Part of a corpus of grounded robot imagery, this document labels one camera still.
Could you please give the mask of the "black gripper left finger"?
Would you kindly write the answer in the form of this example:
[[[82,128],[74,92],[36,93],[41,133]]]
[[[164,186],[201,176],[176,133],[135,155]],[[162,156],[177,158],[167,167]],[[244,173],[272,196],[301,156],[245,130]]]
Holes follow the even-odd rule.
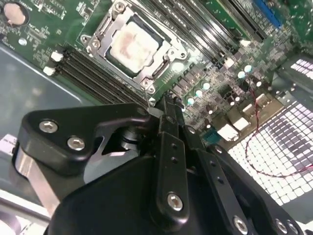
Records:
[[[84,182],[84,171],[96,152],[97,138],[103,138],[105,149],[117,152],[121,148],[117,132],[137,127],[138,158],[156,154],[160,134],[179,136],[174,102],[163,99],[156,107],[161,111],[159,117],[135,103],[30,112],[19,130],[15,169],[53,217],[69,195],[89,184]]]

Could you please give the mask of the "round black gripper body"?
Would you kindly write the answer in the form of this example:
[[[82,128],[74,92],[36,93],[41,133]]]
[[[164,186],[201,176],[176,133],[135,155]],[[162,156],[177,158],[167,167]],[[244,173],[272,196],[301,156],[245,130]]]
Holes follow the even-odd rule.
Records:
[[[153,157],[135,158],[69,195],[52,235],[226,235],[228,189],[215,157],[188,127],[157,138]]]

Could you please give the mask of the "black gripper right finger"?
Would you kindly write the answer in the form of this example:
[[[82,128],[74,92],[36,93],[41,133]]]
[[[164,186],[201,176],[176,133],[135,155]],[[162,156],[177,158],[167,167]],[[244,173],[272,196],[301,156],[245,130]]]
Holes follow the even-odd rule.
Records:
[[[206,183],[218,220],[219,235],[302,235],[300,226],[219,145],[204,147],[198,132],[185,125],[182,102],[174,98],[176,117],[186,146],[188,168]]]

